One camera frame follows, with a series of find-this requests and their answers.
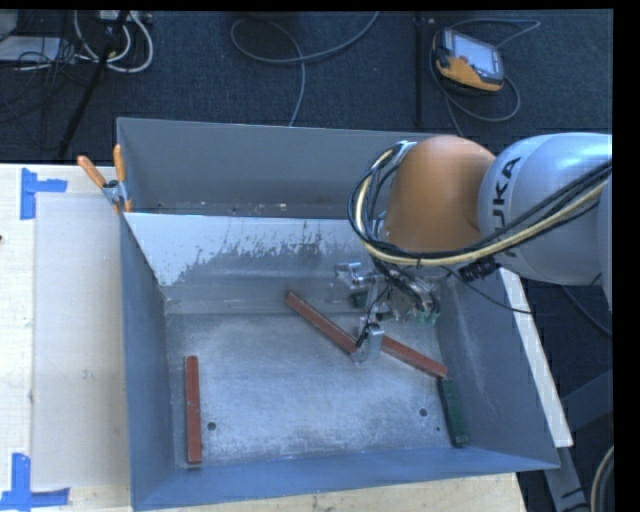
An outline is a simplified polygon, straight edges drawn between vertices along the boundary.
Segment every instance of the gray metal bin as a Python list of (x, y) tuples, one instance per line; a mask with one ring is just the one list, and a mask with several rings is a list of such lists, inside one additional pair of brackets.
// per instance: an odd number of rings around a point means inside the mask
[[(120, 238), (135, 510), (559, 466), (507, 309), (448, 280), (435, 325), (388, 326), (447, 365), (469, 435), (454, 447), (432, 376), (386, 354), (357, 366), (284, 303), (294, 291), (357, 329), (361, 312), (333, 280), (338, 263), (369, 264), (349, 192), (388, 146), (428, 134), (130, 118), (117, 134), (134, 201)], [(500, 274), (477, 286), (507, 303)]]

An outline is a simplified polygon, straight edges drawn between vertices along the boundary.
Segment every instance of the orange handle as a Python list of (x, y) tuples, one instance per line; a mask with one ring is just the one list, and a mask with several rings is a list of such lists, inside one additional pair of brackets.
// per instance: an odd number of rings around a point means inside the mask
[(93, 162), (86, 156), (80, 155), (78, 157), (78, 165), (84, 169), (87, 176), (89, 176), (91, 181), (93, 181), (98, 187), (102, 188), (102, 186), (107, 182), (96, 166), (93, 165)]
[(116, 144), (113, 147), (113, 163), (116, 167), (116, 176), (118, 181), (124, 181), (127, 179), (127, 171), (124, 165), (124, 158), (122, 157), (122, 147), (120, 144)]

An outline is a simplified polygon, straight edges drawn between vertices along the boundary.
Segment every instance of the blue tape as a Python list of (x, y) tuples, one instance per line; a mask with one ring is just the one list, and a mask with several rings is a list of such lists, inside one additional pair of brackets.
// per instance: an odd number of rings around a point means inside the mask
[(11, 490), (0, 496), (0, 510), (30, 512), (32, 507), (66, 505), (69, 488), (58, 491), (31, 492), (31, 459), (21, 453), (11, 456)]
[(38, 181), (38, 175), (26, 167), (22, 168), (22, 190), (20, 198), (20, 220), (33, 219), (36, 216), (36, 192), (64, 192), (65, 180)]

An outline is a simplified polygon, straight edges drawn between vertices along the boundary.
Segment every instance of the green block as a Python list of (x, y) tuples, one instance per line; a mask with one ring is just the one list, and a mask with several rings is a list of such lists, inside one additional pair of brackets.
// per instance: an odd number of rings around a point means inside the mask
[(456, 447), (468, 444), (469, 436), (455, 384), (449, 379), (438, 379), (438, 392), (440, 393), (451, 444)]

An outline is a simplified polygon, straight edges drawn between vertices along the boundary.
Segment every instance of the orange device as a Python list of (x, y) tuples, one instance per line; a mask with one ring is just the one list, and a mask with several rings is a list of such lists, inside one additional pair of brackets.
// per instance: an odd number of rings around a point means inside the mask
[(433, 66), (448, 85), (495, 92), (504, 85), (500, 53), (494, 46), (451, 28), (433, 38)]

